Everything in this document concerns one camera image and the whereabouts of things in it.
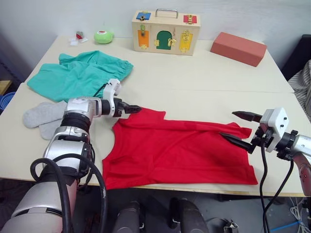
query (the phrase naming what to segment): teal shirt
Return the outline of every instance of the teal shirt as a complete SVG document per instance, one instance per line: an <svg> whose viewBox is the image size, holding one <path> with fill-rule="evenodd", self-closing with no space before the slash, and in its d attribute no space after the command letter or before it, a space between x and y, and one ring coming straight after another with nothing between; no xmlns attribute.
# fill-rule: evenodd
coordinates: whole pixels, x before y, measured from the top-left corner
<svg viewBox="0 0 311 233"><path fill-rule="evenodd" d="M56 102L81 96L92 97L109 79L123 80L133 69L128 61L100 51L76 57L59 55L59 64L43 64L27 85L38 94ZM103 97L101 90L97 97Z"/></svg>

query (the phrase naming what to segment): yellow panel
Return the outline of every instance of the yellow panel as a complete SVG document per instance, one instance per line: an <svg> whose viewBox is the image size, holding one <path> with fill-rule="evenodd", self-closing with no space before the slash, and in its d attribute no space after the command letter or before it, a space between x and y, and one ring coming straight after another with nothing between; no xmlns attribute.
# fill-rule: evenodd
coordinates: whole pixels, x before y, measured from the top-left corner
<svg viewBox="0 0 311 233"><path fill-rule="evenodd" d="M184 52L190 50L192 36L193 34L190 34L187 31L181 33L179 50L184 51Z"/></svg>
<svg viewBox="0 0 311 233"><path fill-rule="evenodd" d="M141 35L141 30L138 30L138 44L140 47L149 47L149 31L144 31L144 35Z"/></svg>

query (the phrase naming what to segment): red t-shirt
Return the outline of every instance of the red t-shirt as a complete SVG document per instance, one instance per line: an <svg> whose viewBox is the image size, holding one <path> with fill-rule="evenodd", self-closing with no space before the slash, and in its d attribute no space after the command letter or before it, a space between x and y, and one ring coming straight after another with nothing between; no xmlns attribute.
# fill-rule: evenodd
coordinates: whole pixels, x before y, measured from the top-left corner
<svg viewBox="0 0 311 233"><path fill-rule="evenodd" d="M247 152L219 134L248 138L251 129L164 116L144 108L114 125L115 145L103 160L107 189L151 183L257 184Z"/></svg>

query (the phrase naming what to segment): wooden box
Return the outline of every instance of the wooden box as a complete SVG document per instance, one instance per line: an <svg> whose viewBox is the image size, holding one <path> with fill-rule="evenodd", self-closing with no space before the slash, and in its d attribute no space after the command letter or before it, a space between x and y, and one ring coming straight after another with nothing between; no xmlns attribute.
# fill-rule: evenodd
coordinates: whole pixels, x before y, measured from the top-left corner
<svg viewBox="0 0 311 233"><path fill-rule="evenodd" d="M134 50L193 55L200 27L199 15L169 9L137 11L132 20Z"/></svg>

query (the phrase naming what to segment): orange panel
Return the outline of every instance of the orange panel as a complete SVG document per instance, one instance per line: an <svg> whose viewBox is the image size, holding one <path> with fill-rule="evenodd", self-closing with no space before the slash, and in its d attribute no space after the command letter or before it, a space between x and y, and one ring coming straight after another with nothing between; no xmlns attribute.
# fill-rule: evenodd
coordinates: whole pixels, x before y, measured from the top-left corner
<svg viewBox="0 0 311 233"><path fill-rule="evenodd" d="M141 30L138 30L138 43L139 46L143 46L146 45L147 47L149 47L149 31L144 31L145 34L144 36L141 35Z"/></svg>

